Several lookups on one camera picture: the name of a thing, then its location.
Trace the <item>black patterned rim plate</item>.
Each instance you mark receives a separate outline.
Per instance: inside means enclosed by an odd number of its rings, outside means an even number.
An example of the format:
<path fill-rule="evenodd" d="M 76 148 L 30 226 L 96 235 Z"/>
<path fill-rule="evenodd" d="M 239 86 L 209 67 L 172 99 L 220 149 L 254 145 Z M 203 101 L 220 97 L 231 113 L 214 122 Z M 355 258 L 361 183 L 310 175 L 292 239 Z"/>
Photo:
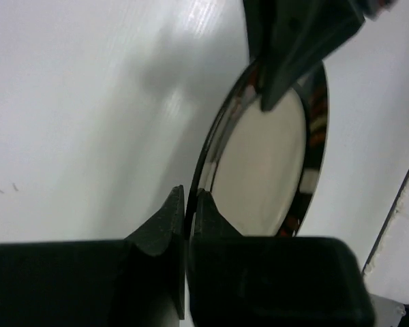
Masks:
<path fill-rule="evenodd" d="M 200 192 L 212 195 L 242 236 L 296 237 L 318 184 L 329 122 L 324 66 L 297 80 L 267 112 L 261 109 L 258 75 L 258 62 L 242 73 L 198 157 L 184 221 L 188 286 Z"/>

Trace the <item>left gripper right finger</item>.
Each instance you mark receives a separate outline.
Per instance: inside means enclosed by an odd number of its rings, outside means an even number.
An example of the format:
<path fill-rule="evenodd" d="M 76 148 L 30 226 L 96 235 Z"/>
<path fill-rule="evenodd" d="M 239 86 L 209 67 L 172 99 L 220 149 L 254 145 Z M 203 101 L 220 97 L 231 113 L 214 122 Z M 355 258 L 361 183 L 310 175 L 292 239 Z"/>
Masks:
<path fill-rule="evenodd" d="M 196 326 L 373 326 L 357 259 L 336 238 L 242 236 L 200 192 L 189 242 Z"/>

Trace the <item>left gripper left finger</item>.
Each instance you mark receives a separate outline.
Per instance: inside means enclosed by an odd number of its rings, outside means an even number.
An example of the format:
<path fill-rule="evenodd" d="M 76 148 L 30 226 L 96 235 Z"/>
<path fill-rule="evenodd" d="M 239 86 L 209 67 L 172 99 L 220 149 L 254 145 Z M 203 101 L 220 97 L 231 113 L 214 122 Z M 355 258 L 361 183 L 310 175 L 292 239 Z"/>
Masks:
<path fill-rule="evenodd" d="M 184 190 L 124 239 L 0 244 L 0 326 L 178 326 Z"/>

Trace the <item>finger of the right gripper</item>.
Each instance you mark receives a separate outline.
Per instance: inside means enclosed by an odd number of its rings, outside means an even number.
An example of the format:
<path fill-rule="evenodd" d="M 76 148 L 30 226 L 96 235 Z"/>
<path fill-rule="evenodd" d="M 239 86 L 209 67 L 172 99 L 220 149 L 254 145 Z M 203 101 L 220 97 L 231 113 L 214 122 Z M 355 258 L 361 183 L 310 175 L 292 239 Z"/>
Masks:
<path fill-rule="evenodd" d="M 358 1 L 244 1 L 243 9 L 264 112 L 365 21 Z"/>

